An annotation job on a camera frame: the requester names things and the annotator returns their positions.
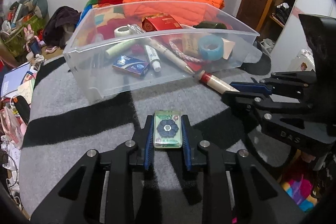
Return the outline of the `green flower tin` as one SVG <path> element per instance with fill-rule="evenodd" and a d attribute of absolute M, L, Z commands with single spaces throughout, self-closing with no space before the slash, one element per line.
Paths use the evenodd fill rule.
<path fill-rule="evenodd" d="M 181 148 L 181 112 L 159 110 L 154 113 L 153 145 L 155 148 Z"/>

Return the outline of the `beige cylinder with red band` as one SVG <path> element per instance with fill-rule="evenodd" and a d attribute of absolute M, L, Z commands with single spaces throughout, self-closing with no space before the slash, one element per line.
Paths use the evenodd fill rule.
<path fill-rule="evenodd" d="M 201 71 L 198 75 L 198 80 L 212 88 L 219 94 L 224 94 L 225 92 L 239 92 L 237 89 L 224 82 L 223 80 L 217 78 L 216 76 L 208 73 L 206 71 Z"/>

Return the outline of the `beige tube with white cap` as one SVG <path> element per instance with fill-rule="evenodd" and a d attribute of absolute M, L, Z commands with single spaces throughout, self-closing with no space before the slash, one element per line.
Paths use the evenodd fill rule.
<path fill-rule="evenodd" d="M 222 38 L 223 40 L 223 59 L 228 60 L 235 46 L 235 42 Z"/>

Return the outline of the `blue tape roll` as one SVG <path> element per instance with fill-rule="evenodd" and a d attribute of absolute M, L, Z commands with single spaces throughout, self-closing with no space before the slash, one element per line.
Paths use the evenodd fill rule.
<path fill-rule="evenodd" d="M 224 41 L 216 35 L 203 36 L 198 40 L 198 51 L 205 61 L 220 60 L 224 54 Z"/>

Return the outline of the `beige pen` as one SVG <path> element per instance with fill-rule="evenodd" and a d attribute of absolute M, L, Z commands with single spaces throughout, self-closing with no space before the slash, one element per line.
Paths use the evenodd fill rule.
<path fill-rule="evenodd" d="M 194 71 L 187 65 L 185 61 L 177 57 L 174 53 L 172 53 L 172 51 L 170 51 L 161 43 L 157 42 L 155 39 L 145 38 L 144 41 L 146 44 L 153 47 L 156 51 L 164 55 L 168 60 L 170 60 L 172 63 L 174 63 L 177 67 L 179 67 L 183 71 L 191 75 L 195 74 Z"/>

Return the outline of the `wooden block stamp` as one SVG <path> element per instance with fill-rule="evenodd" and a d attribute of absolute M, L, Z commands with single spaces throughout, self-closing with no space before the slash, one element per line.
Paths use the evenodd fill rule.
<path fill-rule="evenodd" d="M 184 36 L 182 38 L 182 51 L 185 55 L 198 58 L 198 40 L 189 35 Z"/>

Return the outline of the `white cream tube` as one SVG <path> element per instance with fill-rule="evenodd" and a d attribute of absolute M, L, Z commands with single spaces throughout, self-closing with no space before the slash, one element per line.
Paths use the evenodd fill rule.
<path fill-rule="evenodd" d="M 152 68 L 154 69 L 155 72 L 160 72 L 161 71 L 161 60 L 158 56 L 157 51 L 149 45 L 144 45 L 144 48 L 145 48 L 149 63 L 151 64 Z"/>

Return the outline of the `blue staples box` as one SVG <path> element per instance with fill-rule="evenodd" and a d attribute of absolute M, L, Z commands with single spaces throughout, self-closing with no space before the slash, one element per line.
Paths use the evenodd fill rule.
<path fill-rule="evenodd" d="M 143 77 L 149 70 L 149 63 L 134 57 L 121 55 L 113 62 L 112 67 L 137 77 Z"/>

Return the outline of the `pale green tube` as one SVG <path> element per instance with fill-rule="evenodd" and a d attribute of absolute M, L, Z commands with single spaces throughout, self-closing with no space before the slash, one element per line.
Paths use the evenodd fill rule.
<path fill-rule="evenodd" d="M 110 47 L 108 50 L 105 51 L 105 57 L 111 59 L 112 57 L 115 57 L 120 53 L 127 51 L 134 44 L 135 40 L 124 40 L 123 42 L 114 44 L 112 47 Z"/>

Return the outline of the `clear plastic bin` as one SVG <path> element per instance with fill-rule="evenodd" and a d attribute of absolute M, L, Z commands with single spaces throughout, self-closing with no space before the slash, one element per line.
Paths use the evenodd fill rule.
<path fill-rule="evenodd" d="M 89 102 L 201 71 L 256 62 L 258 34 L 207 3 L 144 1 L 88 10 L 64 57 Z"/>

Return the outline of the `red snack packet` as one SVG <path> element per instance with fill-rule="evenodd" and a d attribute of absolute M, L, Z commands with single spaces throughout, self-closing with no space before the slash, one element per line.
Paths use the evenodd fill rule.
<path fill-rule="evenodd" d="M 179 30 L 182 26 L 169 14 L 155 14 L 142 18 L 142 28 L 146 32 Z"/>

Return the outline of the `white tape roll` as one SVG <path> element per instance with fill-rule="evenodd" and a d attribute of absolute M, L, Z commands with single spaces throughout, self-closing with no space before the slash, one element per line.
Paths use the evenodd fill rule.
<path fill-rule="evenodd" d="M 122 38 L 126 36 L 131 36 L 133 32 L 129 29 L 128 26 L 120 26 L 114 30 L 115 38 Z"/>

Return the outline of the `grey and black blanket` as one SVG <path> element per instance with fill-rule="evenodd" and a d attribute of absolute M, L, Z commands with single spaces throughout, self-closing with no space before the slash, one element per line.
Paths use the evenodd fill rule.
<path fill-rule="evenodd" d="M 245 130 L 231 116 L 218 93 L 188 78 L 124 92 L 110 100 L 90 104 L 78 87 L 63 57 L 45 62 L 37 74 L 30 122 L 19 164 L 21 200 L 31 214 L 89 149 L 115 149 L 143 127 L 157 110 L 178 110 L 205 139 L 222 149 L 246 149 L 272 168 L 284 164 L 290 147 L 259 129 Z M 154 177 L 133 175 L 134 209 L 138 222 L 201 223 L 203 178 L 182 179 L 176 151 L 158 151 Z"/>

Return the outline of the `orange puffer jacket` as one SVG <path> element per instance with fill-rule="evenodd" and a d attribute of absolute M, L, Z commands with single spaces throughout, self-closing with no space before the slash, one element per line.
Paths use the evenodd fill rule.
<path fill-rule="evenodd" d="M 125 16 L 169 14 L 189 26 L 214 19 L 224 6 L 224 0 L 123 0 L 122 4 Z"/>

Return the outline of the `colourful patchwork blanket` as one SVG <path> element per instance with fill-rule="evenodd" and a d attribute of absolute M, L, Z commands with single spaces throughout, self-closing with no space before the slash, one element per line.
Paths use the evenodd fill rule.
<path fill-rule="evenodd" d="M 114 29 L 126 25 L 121 5 L 131 1 L 146 0 L 89 0 L 76 26 L 79 32 L 75 40 L 82 46 L 93 43 L 97 34 L 104 39 L 114 38 Z"/>

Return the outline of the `blue white notebook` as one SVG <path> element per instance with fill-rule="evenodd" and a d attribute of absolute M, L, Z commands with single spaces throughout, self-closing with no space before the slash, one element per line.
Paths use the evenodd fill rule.
<path fill-rule="evenodd" d="M 30 64 L 24 63 L 21 66 L 12 69 L 3 77 L 1 87 L 1 97 L 5 97 L 12 92 L 18 90 L 18 86 L 22 83 L 25 75 L 30 70 Z"/>

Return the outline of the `pink bunny doll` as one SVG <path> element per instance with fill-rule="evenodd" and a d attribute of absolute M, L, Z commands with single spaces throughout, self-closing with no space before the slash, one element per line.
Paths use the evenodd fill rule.
<path fill-rule="evenodd" d="M 40 40 L 29 24 L 24 29 L 25 33 L 25 41 L 26 41 L 26 50 L 28 51 L 26 55 L 26 59 L 28 62 L 31 63 L 38 63 L 45 60 L 44 56 L 42 55 L 41 44 Z"/>

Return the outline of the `dark purple clothing pile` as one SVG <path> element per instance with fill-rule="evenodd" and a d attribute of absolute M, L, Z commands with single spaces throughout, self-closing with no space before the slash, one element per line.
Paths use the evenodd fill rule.
<path fill-rule="evenodd" d="M 81 13 L 72 7 L 58 8 L 47 22 L 43 30 L 43 40 L 48 47 L 65 47 L 65 26 L 76 27 Z"/>

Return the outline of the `green storage basket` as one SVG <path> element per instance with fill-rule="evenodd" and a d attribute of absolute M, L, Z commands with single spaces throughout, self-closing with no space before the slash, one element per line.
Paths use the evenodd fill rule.
<path fill-rule="evenodd" d="M 40 19 L 36 15 L 34 15 L 29 20 L 24 22 L 19 28 L 15 28 L 15 30 L 11 32 L 1 30 L 1 42 L 3 42 L 3 44 L 14 57 L 21 56 L 26 51 L 26 40 L 23 29 L 28 25 L 31 26 L 31 28 L 37 35 L 38 31 L 44 29 L 46 25 L 46 20 Z"/>

